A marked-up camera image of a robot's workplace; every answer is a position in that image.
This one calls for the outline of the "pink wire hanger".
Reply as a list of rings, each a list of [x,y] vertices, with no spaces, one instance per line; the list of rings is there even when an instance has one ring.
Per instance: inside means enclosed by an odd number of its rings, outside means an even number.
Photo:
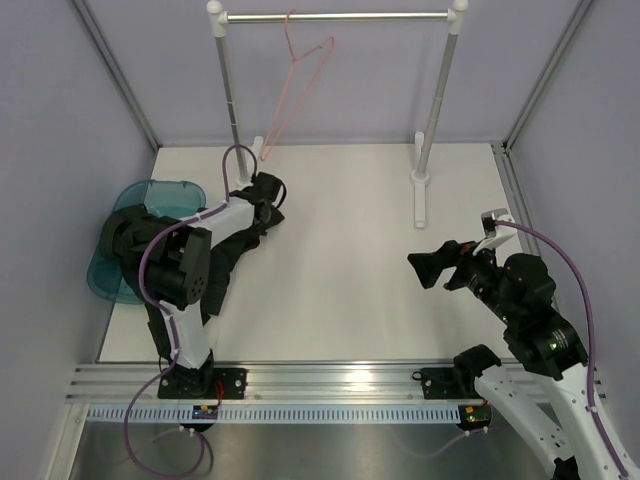
[[[291,23],[293,21],[293,15],[296,13],[296,9],[289,10],[284,20],[283,31],[290,57],[290,65],[272,117],[270,128],[264,137],[263,145],[258,154],[258,158],[261,161],[266,161],[273,149],[280,142],[283,134],[295,119],[298,111],[325,69],[335,49],[335,38],[328,36],[309,49],[299,51],[295,46],[291,33]],[[308,59],[317,60],[317,63],[315,68],[309,73],[308,79],[302,82],[299,73],[304,70],[302,64]]]

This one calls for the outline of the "black pinstriped shirt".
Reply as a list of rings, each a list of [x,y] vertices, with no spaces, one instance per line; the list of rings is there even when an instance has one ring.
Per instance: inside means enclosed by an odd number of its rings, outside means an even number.
[[[198,304],[202,324],[219,315],[241,256],[257,248],[260,238],[284,220],[279,207],[270,200],[235,197],[210,216],[201,211],[191,224],[153,215],[155,236],[140,263],[118,263],[124,280],[145,305],[161,358],[170,359],[171,340],[160,306],[183,312]]]

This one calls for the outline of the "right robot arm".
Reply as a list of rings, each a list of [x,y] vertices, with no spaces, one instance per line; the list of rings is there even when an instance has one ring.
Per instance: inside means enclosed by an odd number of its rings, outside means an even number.
[[[499,265],[476,243],[445,242],[433,253],[407,258],[423,288],[444,270],[448,291],[468,289],[505,325],[509,351],[541,388],[549,417],[513,380],[486,345],[453,359],[450,379],[465,397],[496,408],[552,479],[636,479],[638,465],[606,417],[589,376],[589,356],[574,327],[552,306],[556,285],[541,258],[516,253]]]

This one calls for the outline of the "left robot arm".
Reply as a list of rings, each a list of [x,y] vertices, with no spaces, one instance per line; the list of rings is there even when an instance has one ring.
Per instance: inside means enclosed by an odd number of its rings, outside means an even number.
[[[220,314],[240,258],[283,221],[286,195],[281,179],[258,172],[220,206],[188,218],[158,217],[137,204],[105,221],[99,250],[142,301],[157,354],[168,364],[159,398],[243,397],[241,371],[216,368],[205,326]]]

